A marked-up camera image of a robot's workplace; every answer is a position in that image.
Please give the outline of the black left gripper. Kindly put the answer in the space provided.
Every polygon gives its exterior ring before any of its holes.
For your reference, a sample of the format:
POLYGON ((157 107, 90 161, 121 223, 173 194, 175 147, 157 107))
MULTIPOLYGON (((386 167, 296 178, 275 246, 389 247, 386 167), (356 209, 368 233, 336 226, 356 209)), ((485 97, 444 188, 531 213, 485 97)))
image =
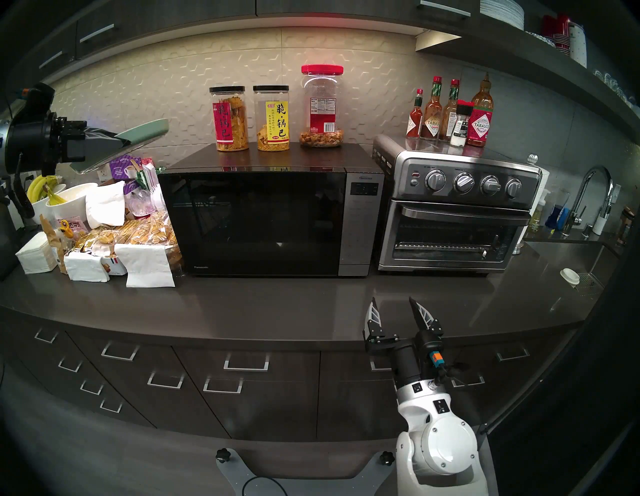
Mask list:
POLYGON ((8 128, 8 166, 56 165, 85 160, 71 156, 70 142, 81 142, 82 149, 131 149, 133 144, 114 132, 87 127, 87 121, 68 120, 57 113, 22 118, 8 128))

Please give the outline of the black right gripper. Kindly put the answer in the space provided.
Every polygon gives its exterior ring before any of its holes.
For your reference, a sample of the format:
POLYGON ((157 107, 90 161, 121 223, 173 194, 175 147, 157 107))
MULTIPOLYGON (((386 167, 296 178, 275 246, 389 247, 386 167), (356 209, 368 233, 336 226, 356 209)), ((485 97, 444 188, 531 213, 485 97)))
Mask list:
MULTIPOLYGON (((438 319, 434 318, 413 297, 409 297, 409 305, 420 332, 442 337, 444 331, 438 319)), ((364 343, 365 350, 370 357, 384 357, 387 359, 396 390, 421 380, 421 366, 416 355, 413 339, 399 338, 397 335, 392 337, 385 336, 375 297, 371 299, 365 313, 364 343)))

